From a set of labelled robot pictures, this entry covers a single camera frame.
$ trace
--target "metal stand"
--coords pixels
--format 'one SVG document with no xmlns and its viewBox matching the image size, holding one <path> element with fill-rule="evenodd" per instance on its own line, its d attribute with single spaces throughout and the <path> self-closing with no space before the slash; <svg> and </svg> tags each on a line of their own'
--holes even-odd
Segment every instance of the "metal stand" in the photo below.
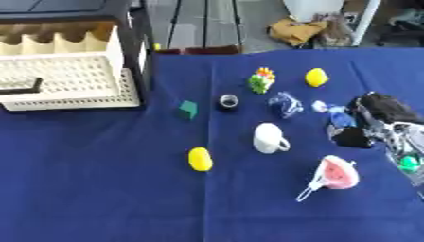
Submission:
<svg viewBox="0 0 424 242">
<path fill-rule="evenodd" d="M 237 6 L 237 0 L 232 0 L 233 3 L 233 14 L 234 14 L 234 23 L 236 25 L 236 32 L 238 37 L 238 47 L 241 49 L 243 47 L 243 43 L 241 40 L 241 31 L 240 31 L 240 17 L 239 17 L 239 8 Z M 177 5 L 175 6 L 174 14 L 170 20 L 171 28 L 168 37 L 167 49 L 170 49 L 170 45 L 172 43 L 172 38 L 175 33 L 175 27 L 178 24 L 178 18 L 180 16 L 181 5 L 183 4 L 183 0 L 177 0 Z M 203 44 L 202 48 L 207 48 L 207 31 L 209 24 L 209 0 L 204 0 L 204 12 L 203 12 Z"/>
</svg>

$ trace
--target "flower toy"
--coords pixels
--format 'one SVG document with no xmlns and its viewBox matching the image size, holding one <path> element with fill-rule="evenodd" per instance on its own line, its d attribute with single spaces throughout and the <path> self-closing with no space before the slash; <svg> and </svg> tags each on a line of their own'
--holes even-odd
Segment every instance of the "flower toy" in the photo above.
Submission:
<svg viewBox="0 0 424 242">
<path fill-rule="evenodd" d="M 274 82 L 275 74 L 268 68 L 259 68 L 249 78 L 249 86 L 257 94 L 265 94 Z"/>
</svg>

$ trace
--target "white box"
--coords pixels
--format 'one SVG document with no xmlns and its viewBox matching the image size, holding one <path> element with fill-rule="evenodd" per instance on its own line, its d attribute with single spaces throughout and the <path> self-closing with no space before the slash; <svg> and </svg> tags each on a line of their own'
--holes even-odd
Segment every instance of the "white box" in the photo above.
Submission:
<svg viewBox="0 0 424 242">
<path fill-rule="evenodd" d="M 340 13 L 345 0 L 283 0 L 298 22 L 310 22 L 315 14 Z"/>
</svg>

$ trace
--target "mug handle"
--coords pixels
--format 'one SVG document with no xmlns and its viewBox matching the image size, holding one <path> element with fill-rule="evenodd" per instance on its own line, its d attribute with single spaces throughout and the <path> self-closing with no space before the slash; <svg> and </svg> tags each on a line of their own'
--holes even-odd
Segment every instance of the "mug handle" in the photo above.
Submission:
<svg viewBox="0 0 424 242">
<path fill-rule="evenodd" d="M 282 151 L 289 151 L 290 149 L 290 143 L 285 138 L 281 137 L 280 144 L 278 145 L 278 148 Z"/>
</svg>

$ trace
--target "toy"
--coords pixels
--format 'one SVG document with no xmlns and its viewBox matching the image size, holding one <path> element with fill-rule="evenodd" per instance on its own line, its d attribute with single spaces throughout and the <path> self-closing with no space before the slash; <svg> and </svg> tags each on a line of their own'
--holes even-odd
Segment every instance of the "toy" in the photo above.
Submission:
<svg viewBox="0 0 424 242">
<path fill-rule="evenodd" d="M 192 120 L 197 115 L 197 104 L 184 101 L 178 109 L 178 114 L 184 119 Z"/>
<path fill-rule="evenodd" d="M 204 147 L 195 147 L 188 153 L 188 162 L 197 171 L 208 171 L 212 168 L 213 162 L 209 152 Z"/>
<path fill-rule="evenodd" d="M 397 167 L 407 173 L 416 172 L 422 165 L 421 159 L 415 155 L 407 155 L 400 159 Z"/>
<path fill-rule="evenodd" d="M 303 111 L 302 103 L 287 92 L 278 93 L 268 100 L 274 114 L 281 118 L 290 118 Z"/>
<path fill-rule="evenodd" d="M 221 111 L 234 111 L 239 105 L 239 98 L 236 95 L 222 95 L 217 105 Z"/>
<path fill-rule="evenodd" d="M 355 164 L 355 162 L 349 163 L 334 155 L 324 157 L 316 169 L 308 188 L 299 194 L 296 201 L 303 201 L 312 192 L 323 186 L 330 189 L 348 189 L 356 186 L 360 181 L 360 177 L 353 166 Z"/>
<path fill-rule="evenodd" d="M 265 94 L 275 83 L 275 74 L 268 68 L 259 68 L 249 78 L 249 86 L 257 94 Z"/>
<path fill-rule="evenodd" d="M 328 82 L 326 72 L 321 68 L 314 68 L 307 72 L 306 82 L 311 87 L 319 87 Z"/>
<path fill-rule="evenodd" d="M 316 112 L 328 112 L 331 125 L 336 129 L 357 126 L 355 119 L 346 113 L 345 106 L 327 105 L 323 101 L 315 101 L 312 103 L 312 108 Z"/>
</svg>

